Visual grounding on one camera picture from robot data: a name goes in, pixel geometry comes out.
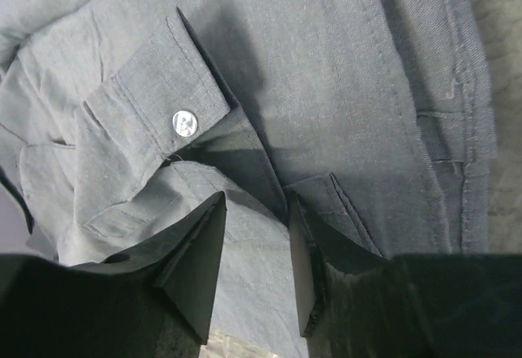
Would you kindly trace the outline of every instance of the white button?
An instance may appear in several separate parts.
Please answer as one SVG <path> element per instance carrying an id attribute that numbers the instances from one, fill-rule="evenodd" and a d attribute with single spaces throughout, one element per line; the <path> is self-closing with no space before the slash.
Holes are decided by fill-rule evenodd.
<path id="1" fill-rule="evenodd" d="M 186 138 L 197 131 L 197 119 L 189 111 L 179 111 L 172 117 L 172 126 L 178 135 Z"/>

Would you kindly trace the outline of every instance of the seam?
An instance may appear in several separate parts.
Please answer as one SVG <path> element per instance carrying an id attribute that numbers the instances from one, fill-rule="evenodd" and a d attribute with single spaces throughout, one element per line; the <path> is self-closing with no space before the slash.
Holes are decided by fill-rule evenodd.
<path id="1" fill-rule="evenodd" d="M 442 164 L 442 163 L 451 163 L 451 164 L 462 164 L 464 161 L 459 160 L 433 160 L 431 163 L 433 164 Z"/>
<path id="2" fill-rule="evenodd" d="M 144 167 L 141 169 L 142 172 L 141 172 L 141 175 L 139 176 L 138 183 L 136 183 L 135 187 L 132 188 L 132 191 L 130 191 L 130 199 L 127 198 L 126 201 L 130 201 L 130 200 L 132 200 L 132 198 L 136 195 L 136 194 L 135 194 L 136 189 L 138 189 L 139 187 L 142 187 L 142 186 L 143 186 L 144 177 L 145 177 L 145 175 L 146 175 L 147 172 L 148 172 L 147 166 L 151 165 L 151 163 L 152 163 L 154 160 L 158 159 L 158 158 L 160 158 L 160 159 L 162 160 L 161 156 L 158 156 L 156 153 L 153 153 L 153 154 L 151 155 L 150 158 L 147 158 L 147 159 L 145 160 Z"/>
<path id="3" fill-rule="evenodd" d="M 329 175 L 329 179 L 332 183 L 332 188 L 335 191 L 337 198 L 341 201 L 341 204 L 344 207 L 345 215 L 352 221 L 353 225 L 356 227 L 357 234 L 359 235 L 361 242 L 365 243 L 368 240 L 370 245 L 372 246 L 371 251 L 383 257 L 383 253 L 375 244 L 373 237 L 371 236 L 371 234 L 369 234 L 368 228 L 362 222 L 361 217 L 358 215 L 355 207 L 352 204 L 352 201 L 350 200 L 348 195 L 344 193 L 343 188 L 341 187 L 333 173 Z M 346 197 L 347 204 L 345 204 L 345 202 L 343 201 L 343 197 Z M 363 236 L 361 231 L 364 231 L 366 233 L 366 236 Z"/>
<path id="4" fill-rule="evenodd" d="M 147 128 L 149 132 L 153 132 L 157 138 L 154 138 L 154 136 L 149 136 L 153 144 L 156 145 L 158 151 L 162 153 L 161 146 L 159 144 L 160 135 L 158 134 L 156 128 L 153 126 L 153 124 L 149 121 L 148 117 L 145 115 L 139 104 L 136 102 L 136 99 L 132 92 L 129 90 L 128 87 L 126 87 L 125 82 L 121 81 L 119 74 L 116 74 L 113 78 L 116 89 L 120 92 L 118 93 L 121 97 L 123 97 L 130 106 L 135 110 L 137 113 L 138 120 L 141 122 L 142 126 Z"/>
<path id="5" fill-rule="evenodd" d="M 75 144 L 58 144 L 56 142 L 51 142 L 50 146 L 53 148 L 59 148 L 61 150 L 76 150 Z"/>
<path id="6" fill-rule="evenodd" d="M 101 130 L 101 132 L 104 133 L 104 135 L 107 135 L 110 137 L 110 135 L 108 134 L 108 132 L 105 129 L 105 127 L 103 126 L 103 124 L 101 124 L 100 120 L 96 117 L 95 113 L 92 111 L 92 108 L 89 105 L 88 101 L 87 100 L 83 101 L 81 106 L 85 110 L 87 116 L 95 123 L 95 125 Z"/>
<path id="7" fill-rule="evenodd" d="M 435 112 L 435 111 L 417 111 L 417 117 L 435 117 L 437 119 L 457 120 L 462 118 L 465 112 Z"/>
<path id="8" fill-rule="evenodd" d="M 195 161 L 189 161 L 189 160 L 183 160 L 183 161 L 176 161 L 176 162 L 183 162 L 184 164 L 187 164 L 187 165 L 194 165 L 194 166 L 200 166 L 202 169 L 205 169 L 205 170 L 212 170 L 213 168 L 211 168 L 210 166 L 207 166 L 207 165 L 203 165 L 199 162 L 195 162 Z"/>
<path id="9" fill-rule="evenodd" d="M 128 214 L 127 212 L 123 211 L 123 210 L 118 210 L 119 212 L 121 212 L 122 214 L 124 215 L 127 215 L 129 217 L 131 217 L 132 219 L 135 219 L 139 222 L 143 222 L 143 223 L 151 223 L 158 215 L 161 215 L 166 209 L 168 209 L 170 206 L 172 206 L 172 204 L 174 204 L 174 202 L 180 197 L 180 195 L 176 195 L 174 197 L 174 199 L 172 199 L 167 205 L 165 205 L 165 207 L 161 208 L 161 210 L 159 210 L 157 213 L 154 214 L 154 216 L 150 217 L 149 219 L 141 219 L 141 218 L 138 218 L 138 217 L 135 217 L 134 215 L 131 215 L 131 214 Z M 103 214 L 105 211 L 107 211 L 108 209 L 112 208 L 112 207 L 116 207 L 116 206 L 119 206 L 118 204 L 114 205 L 114 206 L 111 206 L 111 207 L 108 207 L 107 209 L 99 212 L 96 216 L 99 216 L 101 214 Z M 102 237 L 106 237 L 106 238 L 126 238 L 126 237 L 129 237 L 131 236 L 132 234 L 135 233 L 135 230 L 132 231 L 132 232 L 129 232 L 128 234 L 126 235 L 122 235 L 122 236 L 109 236 L 109 235 L 106 235 L 106 234 L 103 234 L 100 230 L 98 230 L 97 228 L 94 227 L 94 225 L 92 225 L 91 222 L 89 223 L 86 223 L 86 228 L 88 228 L 89 230 L 91 230 L 92 232 L 96 233 L 96 234 L 99 234 L 100 236 Z"/>
<path id="10" fill-rule="evenodd" d="M 211 180 L 205 175 L 204 172 L 201 172 L 201 177 L 214 189 L 214 191 L 219 192 L 219 190 L 215 187 L 214 183 L 212 183 Z M 232 237 L 232 234 L 228 231 L 227 226 L 225 225 L 225 236 L 227 236 L 231 242 L 237 242 L 234 237 Z"/>
<path id="11" fill-rule="evenodd" d="M 327 213 L 318 213 L 319 215 L 348 215 L 348 213 L 346 212 L 346 210 L 343 210 L 343 209 L 340 209 L 340 210 L 336 210 L 336 211 L 329 211 Z"/>
<path id="12" fill-rule="evenodd" d="M 452 7 L 451 0 L 445 0 L 445 8 L 446 15 L 448 18 L 449 27 L 452 32 L 452 45 L 455 51 L 455 55 L 458 58 L 457 65 L 457 73 L 462 73 L 464 76 L 464 83 L 462 84 L 462 97 L 465 108 L 465 120 L 466 125 L 464 126 L 465 135 L 464 142 L 466 145 L 466 155 L 467 155 L 467 163 L 464 168 L 464 182 L 462 184 L 462 217 L 461 217 L 461 247 L 462 252 L 467 252 L 472 245 L 471 239 L 471 229 L 470 229 L 470 211 L 468 207 L 468 197 L 470 192 L 470 181 L 471 177 L 469 177 L 469 167 L 471 163 L 475 160 L 475 145 L 474 140 L 476 137 L 476 129 L 474 126 L 474 116 L 475 116 L 475 104 L 474 99 L 472 98 L 472 88 L 471 79 L 472 75 L 470 72 L 470 66 L 467 54 L 467 47 L 465 44 L 465 39 L 462 36 L 462 33 L 458 27 L 458 18 L 454 12 Z"/>
<path id="13" fill-rule="evenodd" d="M 269 183 L 272 183 L 270 185 L 270 189 L 272 190 L 272 192 L 275 193 L 275 195 L 277 195 L 280 198 L 280 201 L 282 201 L 281 206 L 282 206 L 283 212 L 285 213 L 285 215 L 287 215 L 288 210 L 286 209 L 285 193 L 283 192 L 283 190 L 281 188 L 281 183 L 279 183 L 279 179 L 277 178 L 277 175 L 276 175 L 275 171 L 273 170 L 272 161 L 270 161 L 270 157 L 267 155 L 267 151 L 265 150 L 263 144 L 261 143 L 261 139 L 259 139 L 259 136 L 258 136 L 257 132 L 255 131 L 255 128 L 250 123 L 250 120 L 246 116 L 246 113 L 243 110 L 241 104 L 238 101 L 237 101 L 237 103 L 239 104 L 238 108 L 241 110 L 241 113 L 243 114 L 245 120 L 247 120 L 247 122 L 250 124 L 250 128 L 247 128 L 245 121 L 241 120 L 241 128 L 243 129 L 244 133 L 246 134 L 246 137 L 249 140 L 250 144 L 259 143 L 260 154 L 258 156 L 258 162 L 263 167 L 264 178 Z"/>
<path id="14" fill-rule="evenodd" d="M 187 53 L 185 52 L 185 50 L 183 49 L 183 47 L 181 46 L 181 44 L 179 44 L 179 41 L 178 39 L 176 38 L 175 34 L 174 34 L 174 31 L 172 30 L 171 26 L 170 26 L 170 20 L 169 18 L 165 18 L 165 21 L 166 21 L 166 27 L 169 29 L 169 33 L 170 35 L 172 36 L 172 38 L 174 39 L 176 45 L 178 46 L 179 50 L 181 51 L 181 53 L 183 54 L 183 56 L 185 57 L 185 59 L 190 63 L 190 66 L 192 67 L 192 69 L 194 70 L 194 73 L 196 73 L 197 75 L 197 78 L 200 80 L 200 82 L 203 84 L 203 86 L 205 87 L 205 91 L 206 91 L 206 94 L 208 96 L 211 96 L 212 94 L 209 92 L 209 89 L 206 85 L 206 82 L 203 81 L 203 78 L 201 77 L 201 74 L 199 73 L 199 71 L 196 70 L 196 67 L 194 66 L 194 63 L 188 58 L 188 55 Z M 194 44 L 194 42 L 192 41 L 191 37 L 188 35 L 187 33 L 187 36 L 186 36 L 191 42 L 192 44 Z M 196 52 L 198 55 L 201 55 L 199 53 L 199 51 L 197 50 L 197 48 L 195 48 Z"/>
<path id="15" fill-rule="evenodd" d="M 28 145 L 27 142 L 25 142 L 23 139 L 21 139 L 21 137 L 19 137 L 17 134 L 15 134 L 13 131 L 9 130 L 6 126 L 4 126 L 2 123 L 0 123 L 0 127 L 3 128 L 7 133 L 9 133 L 10 135 L 14 136 L 15 138 L 17 138 L 22 144 L 24 144 L 25 146 Z"/>
<path id="16" fill-rule="evenodd" d="M 170 166 L 172 169 L 174 169 L 176 172 L 178 172 L 178 175 L 181 177 L 181 179 L 187 184 L 188 189 L 190 189 L 190 192 L 198 199 L 199 201 L 203 201 L 203 198 L 201 195 L 194 190 L 194 187 L 190 184 L 190 180 L 188 179 L 187 175 L 183 173 L 181 170 L 179 170 L 175 164 L 172 164 Z"/>
<path id="17" fill-rule="evenodd" d="M 146 166 L 146 165 L 149 165 L 149 164 L 151 163 L 151 160 L 153 160 L 154 157 L 156 157 L 156 156 L 155 156 L 155 155 L 152 155 L 152 158 L 147 158 L 147 159 L 145 160 L 144 165 L 145 165 L 145 166 Z M 130 194 L 135 193 L 136 189 L 139 188 L 139 187 L 141 186 L 141 182 L 142 182 L 143 177 L 145 176 L 145 173 L 147 172 L 147 170 L 143 168 L 142 171 L 143 171 L 143 173 L 142 173 L 142 175 L 139 177 L 139 179 L 138 179 L 138 183 L 137 183 L 137 184 L 132 188 L 132 190 L 130 191 Z M 80 223 L 80 224 L 82 224 L 83 226 L 85 226 L 87 229 L 92 230 L 93 232 L 95 232 L 95 233 L 97 233 L 97 234 L 100 234 L 100 235 L 103 236 L 103 237 L 112 237 L 112 238 L 123 238 L 123 237 L 127 237 L 128 235 L 126 235 L 126 236 L 107 236 L 107 235 L 103 234 L 102 232 L 100 232 L 97 228 L 94 227 L 94 225 L 92 224 L 92 220 L 93 220 L 93 219 L 96 219 L 97 217 L 99 217 L 99 216 L 102 215 L 105 211 L 111 209 L 112 207 L 119 206 L 119 205 L 122 205 L 122 204 L 126 204 L 126 203 L 130 202 L 131 200 L 132 200 L 132 197 L 127 196 L 127 197 L 125 197 L 125 200 L 124 200 L 124 201 L 122 201 L 122 202 L 117 202 L 117 203 L 115 203 L 115 204 L 113 204 L 113 205 L 110 205 L 110 206 L 104 208 L 103 210 L 99 211 L 98 213 L 96 213 L 95 215 L 93 215 L 92 217 L 90 217 L 89 220 L 87 220 L 87 222 L 85 222 L 85 223 Z"/>
<path id="18" fill-rule="evenodd" d="M 54 153 L 54 148 L 58 148 L 57 147 L 58 145 L 56 144 L 51 144 L 51 151 L 53 152 L 53 157 L 56 159 L 56 162 L 58 162 L 58 166 L 60 167 L 60 172 L 62 173 L 62 175 L 64 176 L 63 179 L 69 184 L 69 187 L 72 189 L 73 191 L 73 194 L 74 194 L 74 186 L 73 186 L 73 183 L 70 183 L 69 182 L 69 179 L 67 178 L 67 175 L 65 174 L 65 170 L 64 170 L 64 167 L 62 166 L 62 164 L 60 164 L 60 160 L 58 159 L 58 156 L 56 156 L 56 154 Z M 61 148 L 62 150 L 69 150 L 69 151 L 72 151 L 74 152 L 75 154 L 75 158 L 76 158 L 76 149 L 75 148 Z"/>
<path id="19" fill-rule="evenodd" d="M 92 8 L 89 11 L 89 15 L 91 16 L 92 25 L 93 25 L 94 33 L 95 33 L 96 40 L 97 40 L 97 44 L 95 46 L 96 46 L 96 54 L 98 55 L 99 63 L 100 63 L 100 83 L 104 83 L 104 74 L 105 74 L 104 58 L 102 58 L 102 55 L 100 53 L 100 46 L 102 44 L 102 39 L 103 39 L 102 33 L 100 31 L 100 26 L 98 25 L 98 20 L 96 19 L 95 12 L 92 10 Z"/>
<path id="20" fill-rule="evenodd" d="M 343 203 L 343 200 L 339 196 L 337 192 L 337 188 L 335 188 L 334 179 L 332 179 L 333 173 L 329 173 L 323 177 L 321 177 L 323 184 L 326 187 L 326 191 L 328 192 L 328 197 L 330 198 L 330 204 L 334 205 L 335 203 L 339 203 L 339 209 L 332 211 L 328 214 L 337 214 L 337 215 L 346 215 L 350 216 L 347 212 L 347 208 Z"/>
<path id="21" fill-rule="evenodd" d="M 419 166 L 422 166 L 422 165 L 425 165 L 426 162 L 423 161 L 418 153 L 416 152 L 416 148 L 414 147 L 414 145 L 412 144 L 413 141 L 412 141 L 412 136 L 409 134 L 409 131 L 408 131 L 408 127 L 405 123 L 405 120 L 404 120 L 404 115 L 402 113 L 402 108 L 399 104 L 399 94 L 397 92 L 397 89 L 396 89 L 396 86 L 395 86 L 395 83 L 393 82 L 392 80 L 392 77 L 391 77 L 391 71 L 389 69 L 389 65 L 388 63 L 386 62 L 386 60 L 384 59 L 384 54 L 383 54 L 383 50 L 381 48 L 381 42 L 377 39 L 377 36 L 375 35 L 375 31 L 374 31 L 374 27 L 372 25 L 372 20 L 370 19 L 369 15 L 368 15 L 368 10 L 366 8 L 366 5 L 365 5 L 365 1 L 364 0 L 360 0 L 361 1 L 361 7 L 362 7 L 362 10 L 365 14 L 365 22 L 366 24 L 369 26 L 369 30 L 371 32 L 371 36 L 372 36 L 372 39 L 375 41 L 375 45 L 378 49 L 378 54 L 381 58 L 381 62 L 382 62 L 382 66 L 383 68 L 385 69 L 386 71 L 386 74 L 387 74 L 387 78 L 388 78 L 388 81 L 390 82 L 391 84 L 391 92 L 393 94 L 393 97 L 394 97 L 394 102 L 395 102 L 395 106 L 396 106 L 396 109 L 397 109 L 397 112 L 399 113 L 399 116 L 400 116 L 400 119 L 401 119 L 401 122 L 402 122 L 402 125 L 404 127 L 404 131 L 405 131 L 405 135 L 406 137 L 408 138 L 408 145 L 409 145 L 409 149 L 411 151 L 411 153 L 415 156 L 415 160 L 417 162 L 417 164 Z M 426 183 L 426 179 L 422 173 L 422 171 L 419 171 L 418 172 L 420 178 L 421 178 L 421 181 L 422 181 L 422 186 L 424 187 L 424 190 L 426 191 L 426 193 L 430 193 L 430 188 L 427 186 L 427 183 Z M 431 207 L 430 207 L 430 204 L 428 203 L 427 199 L 425 196 L 422 196 L 422 199 L 423 199 L 423 202 L 426 204 L 426 207 L 428 210 L 431 210 Z M 441 215 L 438 215 L 437 219 L 439 219 L 440 217 L 442 217 L 443 221 L 444 221 L 444 227 L 445 228 L 448 228 L 448 225 L 449 225 L 449 222 L 446 218 L 446 215 L 445 215 L 445 211 L 443 210 L 443 207 L 444 207 L 444 202 L 441 201 L 439 198 L 437 198 L 437 201 L 439 203 L 439 213 L 441 213 Z"/>
<path id="22" fill-rule="evenodd" d="M 43 73 L 43 66 L 40 64 L 40 62 L 38 61 L 36 55 L 33 53 L 32 49 L 31 49 L 31 46 L 26 46 L 23 48 L 23 52 L 26 52 L 27 51 L 27 55 L 30 55 L 31 56 L 31 59 L 34 60 L 34 63 L 36 64 L 36 67 L 38 68 L 38 74 L 41 75 Z M 58 130 L 61 130 L 60 129 L 60 126 L 58 126 L 58 120 L 56 120 L 56 117 L 55 117 L 55 114 L 52 112 L 52 110 L 49 108 L 49 106 L 46 104 L 46 102 L 43 100 L 41 94 L 40 94 L 40 90 L 42 89 L 41 88 L 41 83 L 42 83 L 42 80 L 39 81 L 38 83 L 38 87 L 37 85 L 34 83 L 34 79 L 31 78 L 29 76 L 29 73 L 27 72 L 27 69 L 25 68 L 25 65 L 24 65 L 24 62 L 20 59 L 20 53 L 16 56 L 16 58 L 18 59 L 18 62 L 20 63 L 20 68 L 22 69 L 24 75 L 25 75 L 25 78 L 27 79 L 29 85 L 33 88 L 33 91 L 34 91 L 34 95 L 36 96 L 35 99 L 34 99 L 34 102 L 35 103 L 38 103 L 38 107 L 49 117 L 52 119 L 52 123 L 58 128 Z"/>

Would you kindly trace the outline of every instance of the shirt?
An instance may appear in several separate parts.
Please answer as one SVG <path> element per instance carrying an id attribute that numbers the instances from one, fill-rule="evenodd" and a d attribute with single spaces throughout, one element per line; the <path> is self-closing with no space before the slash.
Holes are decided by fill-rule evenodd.
<path id="1" fill-rule="evenodd" d="M 469 0 L 0 0 L 0 69 L 32 247 L 102 261 L 225 191 L 213 326 L 267 350 L 306 350 L 285 191 L 382 256 L 487 248 Z"/>

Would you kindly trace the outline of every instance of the shirt cuff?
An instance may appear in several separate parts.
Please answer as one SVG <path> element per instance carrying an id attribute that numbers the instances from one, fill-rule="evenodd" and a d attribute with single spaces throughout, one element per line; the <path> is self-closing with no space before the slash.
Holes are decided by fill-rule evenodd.
<path id="1" fill-rule="evenodd" d="M 132 116 L 164 157 L 190 144 L 230 111 L 182 17 L 179 13 L 167 18 L 110 80 L 110 89 L 117 90 L 121 98 L 118 104 L 107 104 L 105 93 L 94 93 L 88 99 L 106 130 L 112 127 L 114 134 L 127 138 L 122 123 Z M 195 119 L 185 132 L 174 128 L 173 117 L 179 112 L 188 112 Z M 125 116 L 118 121 L 118 115 Z M 150 138 L 139 136 L 133 141 L 140 139 Z"/>

